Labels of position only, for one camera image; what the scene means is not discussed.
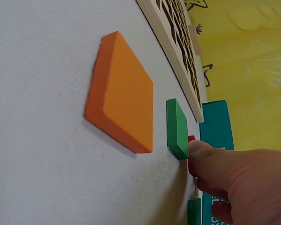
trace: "green wooden block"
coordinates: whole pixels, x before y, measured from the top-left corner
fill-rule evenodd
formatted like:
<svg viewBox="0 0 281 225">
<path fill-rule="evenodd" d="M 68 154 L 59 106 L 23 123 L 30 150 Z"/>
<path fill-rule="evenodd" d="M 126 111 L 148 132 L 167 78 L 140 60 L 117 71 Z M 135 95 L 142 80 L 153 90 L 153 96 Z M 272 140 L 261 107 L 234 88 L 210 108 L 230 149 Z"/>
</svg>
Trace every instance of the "green wooden block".
<svg viewBox="0 0 281 225">
<path fill-rule="evenodd" d="M 175 98 L 167 101 L 167 145 L 178 159 L 189 158 L 187 119 Z"/>
<path fill-rule="evenodd" d="M 188 200 L 187 202 L 188 225 L 201 225 L 201 199 Z"/>
</svg>

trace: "yellow fabric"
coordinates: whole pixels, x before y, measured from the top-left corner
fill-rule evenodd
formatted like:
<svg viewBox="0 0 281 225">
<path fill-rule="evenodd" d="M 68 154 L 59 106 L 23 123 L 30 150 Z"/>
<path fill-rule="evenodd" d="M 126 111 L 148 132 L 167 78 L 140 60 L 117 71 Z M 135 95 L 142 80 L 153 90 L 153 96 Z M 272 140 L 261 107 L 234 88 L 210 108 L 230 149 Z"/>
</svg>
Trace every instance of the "yellow fabric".
<svg viewBox="0 0 281 225">
<path fill-rule="evenodd" d="M 281 0 L 185 5 L 200 33 L 202 64 L 213 64 L 208 100 L 227 100 L 235 149 L 281 150 Z"/>
</svg>

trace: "wooden block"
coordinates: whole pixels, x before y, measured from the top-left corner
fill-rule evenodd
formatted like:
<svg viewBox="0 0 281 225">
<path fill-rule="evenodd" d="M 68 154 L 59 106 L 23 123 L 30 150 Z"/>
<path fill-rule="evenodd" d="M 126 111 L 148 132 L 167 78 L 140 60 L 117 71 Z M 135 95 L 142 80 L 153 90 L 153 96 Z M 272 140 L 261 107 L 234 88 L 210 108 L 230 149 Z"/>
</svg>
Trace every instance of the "wooden block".
<svg viewBox="0 0 281 225">
<path fill-rule="evenodd" d="M 183 1 L 136 0 L 155 33 L 197 122 L 204 121 L 194 49 L 189 34 L 190 19 Z"/>
<path fill-rule="evenodd" d="M 153 151 L 153 83 L 119 32 L 102 38 L 84 115 L 131 151 Z"/>
<path fill-rule="evenodd" d="M 167 145 L 182 160 L 189 158 L 187 119 L 178 101 L 167 101 Z"/>
<path fill-rule="evenodd" d="M 195 141 L 196 137 L 194 135 L 188 136 L 188 142 Z"/>
<path fill-rule="evenodd" d="M 196 27 L 194 25 L 190 25 L 190 26 L 188 26 L 188 29 L 189 29 L 189 33 L 191 35 L 192 44 L 193 44 L 193 48 L 195 50 L 195 53 L 196 53 L 196 55 L 201 55 L 202 54 L 202 48 L 201 48 L 201 45 L 200 45 L 200 40 L 198 38 Z"/>
<path fill-rule="evenodd" d="M 201 199 L 188 200 L 187 202 L 188 225 L 201 225 Z"/>
</svg>

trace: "white surface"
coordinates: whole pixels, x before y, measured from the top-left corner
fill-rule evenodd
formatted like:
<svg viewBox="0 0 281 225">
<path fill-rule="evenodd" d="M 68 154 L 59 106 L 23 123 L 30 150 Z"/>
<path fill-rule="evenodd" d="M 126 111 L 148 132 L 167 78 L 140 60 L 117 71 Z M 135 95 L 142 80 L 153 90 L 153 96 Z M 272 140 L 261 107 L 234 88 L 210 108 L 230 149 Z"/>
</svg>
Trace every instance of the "white surface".
<svg viewBox="0 0 281 225">
<path fill-rule="evenodd" d="M 82 116 L 100 39 L 116 30 L 154 82 L 152 154 Z M 199 138 L 133 0 L 0 0 L 0 225 L 185 225 L 194 183 L 166 147 L 169 98 Z"/>
</svg>

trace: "lattice cutout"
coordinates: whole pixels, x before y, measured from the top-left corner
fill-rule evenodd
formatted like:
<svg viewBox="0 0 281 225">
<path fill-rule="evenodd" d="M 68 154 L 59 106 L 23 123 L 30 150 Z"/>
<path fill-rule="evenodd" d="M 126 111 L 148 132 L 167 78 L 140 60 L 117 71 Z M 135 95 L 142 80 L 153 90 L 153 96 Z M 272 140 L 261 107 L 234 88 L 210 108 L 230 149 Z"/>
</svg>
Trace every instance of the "lattice cutout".
<svg viewBox="0 0 281 225">
<path fill-rule="evenodd" d="M 197 122 L 203 112 L 193 58 L 187 11 L 180 0 L 137 0 L 156 34 Z"/>
</svg>

